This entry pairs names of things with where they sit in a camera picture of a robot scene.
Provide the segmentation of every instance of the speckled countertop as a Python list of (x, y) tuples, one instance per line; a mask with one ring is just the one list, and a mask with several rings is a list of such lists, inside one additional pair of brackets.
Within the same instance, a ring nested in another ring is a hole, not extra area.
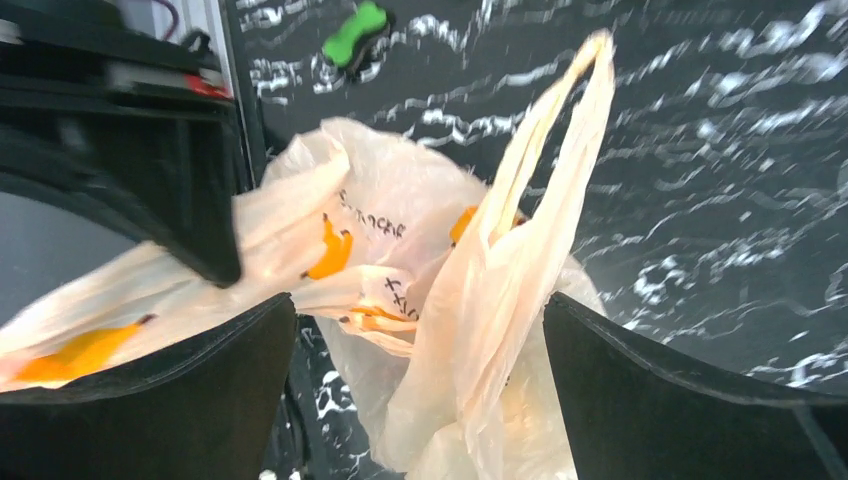
[[(392, 48), (345, 85), (318, 54), (352, 2), (236, 2), (275, 147), (344, 115), (491, 179), (527, 106), (609, 28), (618, 90), (575, 256), (610, 318), (728, 370), (848, 393), (848, 1), (383, 4)], [(383, 475), (347, 438), (363, 440), (355, 406), (313, 324), (302, 340), (333, 478)]]

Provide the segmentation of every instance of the yellow banana print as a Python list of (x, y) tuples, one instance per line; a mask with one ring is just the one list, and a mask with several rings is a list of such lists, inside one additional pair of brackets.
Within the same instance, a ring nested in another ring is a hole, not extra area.
[(66, 382), (99, 371), (113, 353), (142, 325), (154, 319), (145, 315), (132, 325), (104, 328), (86, 332), (62, 347), (58, 352), (29, 362), (15, 376), (20, 382)]
[(355, 307), (350, 310), (353, 313), (361, 313), (365, 315), (367, 318), (371, 317), (384, 317), (391, 320), (397, 320), (398, 322), (406, 322), (407, 319), (400, 318), (397, 315), (393, 315), (380, 307)]
[(313, 280), (319, 280), (330, 275), (336, 274), (344, 270), (350, 260), (350, 253), (353, 250), (353, 235), (347, 230), (342, 230), (339, 235), (333, 231), (333, 223), (330, 222), (327, 214), (324, 214), (324, 244), (327, 245), (327, 251), (324, 256), (314, 267), (300, 275), (301, 279), (309, 277)]
[[(465, 229), (468, 228), (468, 224), (471, 223), (471, 219), (474, 217), (474, 214), (477, 213), (477, 207), (468, 207), (462, 212), (462, 215), (459, 216), (459, 219), (451, 228), (450, 237), (453, 243), (451, 243), (451, 247), (455, 247), (457, 243), (459, 243), (459, 239), (462, 238), (462, 234), (465, 233)], [(515, 220), (512, 222), (513, 227), (517, 227), (524, 223), (526, 220), (521, 213), (515, 214)]]

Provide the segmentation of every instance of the green object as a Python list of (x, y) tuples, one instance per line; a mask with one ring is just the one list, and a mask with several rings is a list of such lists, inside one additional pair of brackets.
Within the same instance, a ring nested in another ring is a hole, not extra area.
[(324, 42), (324, 56), (339, 68), (347, 66), (358, 55), (363, 41), (375, 33), (382, 33), (389, 23), (385, 9), (374, 2), (362, 2), (356, 13), (347, 19), (342, 28)]

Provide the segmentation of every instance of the black marker writing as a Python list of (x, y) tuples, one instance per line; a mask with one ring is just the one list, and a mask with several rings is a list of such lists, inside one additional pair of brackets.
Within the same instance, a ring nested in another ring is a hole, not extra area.
[(339, 192), (339, 198), (342, 200), (342, 206), (350, 211), (352, 211), (356, 215), (356, 221), (365, 225), (366, 227), (371, 227), (376, 230), (380, 230), (385, 235), (392, 235), (395, 238), (403, 238), (403, 232), (406, 231), (406, 225), (399, 223), (395, 225), (391, 220), (386, 217), (375, 217), (372, 214), (365, 213), (362, 210), (350, 205), (347, 203), (347, 191), (342, 190)]
[(409, 308), (409, 305), (406, 304), (406, 297), (401, 295), (401, 293), (403, 292), (400, 291), (400, 286), (400, 280), (392, 280), (391, 278), (386, 277), (385, 287), (388, 288), (390, 292), (392, 292), (392, 296), (394, 297), (392, 303), (397, 305), (398, 309), (400, 310), (400, 313), (406, 315), (407, 317), (413, 320), (418, 320), (420, 318), (418, 311), (414, 308)]

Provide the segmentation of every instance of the plastic bag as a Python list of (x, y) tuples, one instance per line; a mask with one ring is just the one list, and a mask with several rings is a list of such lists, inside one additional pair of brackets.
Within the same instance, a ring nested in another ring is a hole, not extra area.
[[(593, 61), (548, 193), (515, 227), (547, 132)], [(141, 245), (0, 329), (0, 390), (61, 386), (289, 291), (318, 318), (387, 467), (409, 479), (571, 478), (541, 308), (557, 288), (598, 308), (568, 251), (613, 88), (611, 39), (598, 32), (528, 112), (491, 190), (399, 135), (325, 121), (235, 199), (236, 285), (219, 290)]]
[(0, 391), (60, 387), (214, 328), (279, 292), (291, 292), (300, 313), (342, 318), (345, 331), (408, 356), (450, 232), (485, 192), (437, 152), (327, 120), (292, 141), (261, 188), (235, 198), (244, 271), (237, 284), (220, 290), (142, 244), (0, 329)]
[[(547, 194), (531, 220), (510, 230), (545, 137), (593, 60)], [(431, 285), (410, 359), (318, 318), (373, 458), (407, 479), (576, 478), (541, 313), (557, 289), (603, 313), (568, 252), (613, 91), (611, 38), (598, 32), (507, 147), (494, 185)]]

